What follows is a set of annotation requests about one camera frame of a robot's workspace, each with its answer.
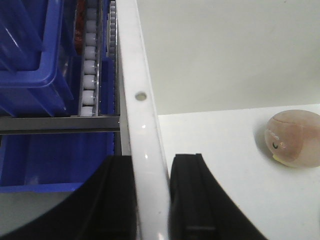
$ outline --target brown plush toy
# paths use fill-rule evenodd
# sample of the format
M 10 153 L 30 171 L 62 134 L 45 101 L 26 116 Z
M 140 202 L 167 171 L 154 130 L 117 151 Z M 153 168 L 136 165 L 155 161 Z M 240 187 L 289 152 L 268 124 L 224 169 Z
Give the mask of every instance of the brown plush toy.
M 264 132 L 273 158 L 290 167 L 320 166 L 320 115 L 287 110 L 274 115 Z

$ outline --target yellow beak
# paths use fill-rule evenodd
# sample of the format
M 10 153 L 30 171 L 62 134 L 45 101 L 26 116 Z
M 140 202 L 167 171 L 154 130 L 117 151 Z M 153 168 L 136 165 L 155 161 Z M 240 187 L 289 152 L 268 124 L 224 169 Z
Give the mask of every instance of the yellow beak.
M 273 155 L 272 157 L 274 158 L 274 160 L 276 160 L 276 161 L 278 161 L 278 162 L 280 162 L 282 164 L 284 164 L 284 162 L 285 162 L 285 161 L 281 160 L 277 155 Z

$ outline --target hole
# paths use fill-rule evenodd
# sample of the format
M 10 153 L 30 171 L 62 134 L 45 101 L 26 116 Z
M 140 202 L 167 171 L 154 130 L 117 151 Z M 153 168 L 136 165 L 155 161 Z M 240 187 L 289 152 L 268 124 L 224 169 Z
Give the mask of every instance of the hole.
M 135 99 L 137 99 L 138 101 L 144 101 L 147 99 L 147 94 L 143 91 L 141 92 L 138 92 L 136 95 L 135 95 Z

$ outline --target metal rail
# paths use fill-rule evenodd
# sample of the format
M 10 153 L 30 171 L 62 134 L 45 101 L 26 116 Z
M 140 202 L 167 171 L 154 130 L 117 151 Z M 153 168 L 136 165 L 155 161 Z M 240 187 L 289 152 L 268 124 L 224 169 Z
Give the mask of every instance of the metal rail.
M 90 117 L 0 117 L 0 135 L 120 131 L 119 115 Z

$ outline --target blue plastic bin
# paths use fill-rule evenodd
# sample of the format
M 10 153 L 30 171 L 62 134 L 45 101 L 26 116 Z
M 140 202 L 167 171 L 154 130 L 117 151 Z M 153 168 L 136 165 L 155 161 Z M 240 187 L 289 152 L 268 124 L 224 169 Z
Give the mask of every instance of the blue plastic bin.
M 79 81 L 80 78 L 75 78 L 75 74 L 70 74 L 69 71 L 72 68 L 80 72 L 80 65 L 71 67 L 70 64 L 73 58 L 76 58 L 76 51 L 72 39 L 73 32 L 70 32 L 67 23 L 67 17 L 70 16 L 64 16 L 64 1 L 25 0 L 24 2 L 27 12 L 32 16 L 32 22 L 37 23 L 35 29 L 39 31 L 44 26 L 43 33 L 40 34 L 43 50 L 30 54 L 28 59 L 24 60 L 32 62 L 32 66 L 29 66 L 31 70 L 28 67 L 19 69 L 19 66 L 15 66 L 16 71 L 13 73 L 3 65 L 2 68 L 0 66 L 0 115 L 13 117 L 71 115 L 73 113 L 70 101 L 74 101 L 75 105 L 78 104 L 71 91 L 71 82 Z
M 113 154 L 112 132 L 3 136 L 0 193 L 74 191 Z

